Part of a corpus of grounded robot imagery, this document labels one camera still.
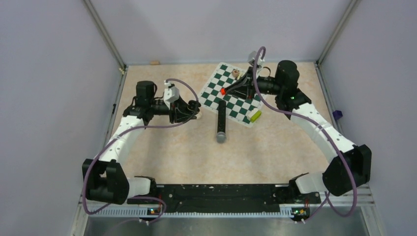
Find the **black earbud case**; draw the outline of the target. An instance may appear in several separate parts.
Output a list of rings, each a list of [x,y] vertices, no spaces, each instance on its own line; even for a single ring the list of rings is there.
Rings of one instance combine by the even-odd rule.
[[[199,101],[190,100],[188,102],[188,109],[192,111],[195,115],[197,115],[200,112],[200,107],[201,107],[201,104]]]

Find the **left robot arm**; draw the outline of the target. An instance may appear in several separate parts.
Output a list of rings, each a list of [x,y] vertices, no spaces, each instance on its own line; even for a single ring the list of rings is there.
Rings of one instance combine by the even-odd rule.
[[[107,145],[93,159],[82,165],[83,200],[121,205],[139,196],[145,203],[157,199],[158,191],[150,177],[128,178],[123,170],[137,138],[146,129],[178,127],[197,119],[200,102],[188,102],[180,96],[176,79],[167,79],[162,97],[156,97],[157,85],[139,81],[132,103],[123,111],[120,123]]]

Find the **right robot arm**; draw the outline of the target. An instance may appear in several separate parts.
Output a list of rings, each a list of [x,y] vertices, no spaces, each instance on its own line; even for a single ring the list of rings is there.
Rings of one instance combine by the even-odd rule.
[[[312,192],[325,191],[334,196],[356,194],[357,188],[370,180],[370,148],[345,138],[317,111],[311,99],[298,88],[299,71],[293,61],[280,61],[274,76],[260,76],[261,69],[252,64],[236,82],[223,88],[221,94],[243,99],[274,95],[275,110],[303,129],[328,161],[322,173],[302,174],[291,179],[289,198],[301,203]]]

